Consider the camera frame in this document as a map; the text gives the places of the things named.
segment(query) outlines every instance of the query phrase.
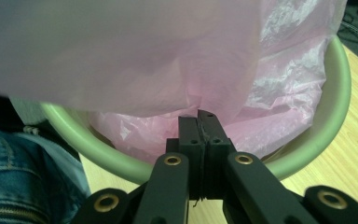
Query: denim jeans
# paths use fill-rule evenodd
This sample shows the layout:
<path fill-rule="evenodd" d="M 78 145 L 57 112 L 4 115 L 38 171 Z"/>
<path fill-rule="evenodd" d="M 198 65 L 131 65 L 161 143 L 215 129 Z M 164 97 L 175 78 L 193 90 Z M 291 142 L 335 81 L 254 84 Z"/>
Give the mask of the denim jeans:
<path fill-rule="evenodd" d="M 87 196 L 37 143 L 0 132 L 0 223 L 69 223 Z"/>

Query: wooden table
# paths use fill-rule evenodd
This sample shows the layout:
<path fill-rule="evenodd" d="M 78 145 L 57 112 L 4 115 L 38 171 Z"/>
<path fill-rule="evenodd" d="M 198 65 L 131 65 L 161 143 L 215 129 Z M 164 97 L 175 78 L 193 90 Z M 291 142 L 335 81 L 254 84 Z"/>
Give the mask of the wooden table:
<path fill-rule="evenodd" d="M 304 194 L 307 187 L 326 185 L 340 189 L 358 201 L 358 57 L 346 49 L 351 66 L 351 104 L 348 115 L 331 145 L 307 167 L 282 181 L 291 191 Z M 124 189 L 137 186 L 107 173 L 84 157 L 81 158 L 92 192 L 105 188 Z M 189 223 L 226 223 L 222 202 L 204 201 L 189 209 Z"/>

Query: brass grommet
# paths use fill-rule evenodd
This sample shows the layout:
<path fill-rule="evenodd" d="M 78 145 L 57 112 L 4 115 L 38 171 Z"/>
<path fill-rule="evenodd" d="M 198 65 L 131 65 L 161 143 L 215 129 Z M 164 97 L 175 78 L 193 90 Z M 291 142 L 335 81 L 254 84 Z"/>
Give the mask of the brass grommet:
<path fill-rule="evenodd" d="M 253 162 L 253 159 L 252 159 L 252 157 L 249 157 L 246 155 L 238 155 L 235 157 L 235 161 L 240 164 L 248 165 Z"/>
<path fill-rule="evenodd" d="M 111 202 L 105 204 L 103 203 L 103 200 L 109 200 Z M 103 194 L 101 195 L 97 201 L 94 203 L 94 209 L 97 212 L 105 213 L 109 212 L 110 210 L 116 208 L 118 205 L 119 198 L 115 194 Z"/>
<path fill-rule="evenodd" d="M 167 165 L 177 165 L 177 164 L 181 163 L 182 160 L 180 159 L 180 157 L 170 156 L 170 157 L 165 158 L 164 162 Z"/>
<path fill-rule="evenodd" d="M 332 202 L 327 199 L 327 197 L 333 197 L 336 202 Z M 318 192 L 318 198 L 322 203 L 332 208 L 345 209 L 348 207 L 347 202 L 341 196 L 332 191 L 321 190 Z"/>

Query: trash can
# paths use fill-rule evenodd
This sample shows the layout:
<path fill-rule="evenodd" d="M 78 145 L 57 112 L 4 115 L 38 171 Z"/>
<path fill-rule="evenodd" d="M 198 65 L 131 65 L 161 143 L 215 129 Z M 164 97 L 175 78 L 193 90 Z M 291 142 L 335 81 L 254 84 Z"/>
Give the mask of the trash can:
<path fill-rule="evenodd" d="M 279 179 L 294 174 L 314 160 L 333 141 L 349 108 L 351 72 L 344 48 L 337 37 L 324 57 L 326 82 L 312 126 L 296 139 L 263 158 Z M 87 112 L 59 105 L 42 104 L 48 120 L 75 150 L 114 175 L 141 184 L 153 166 L 125 155 L 98 134 L 88 123 Z"/>

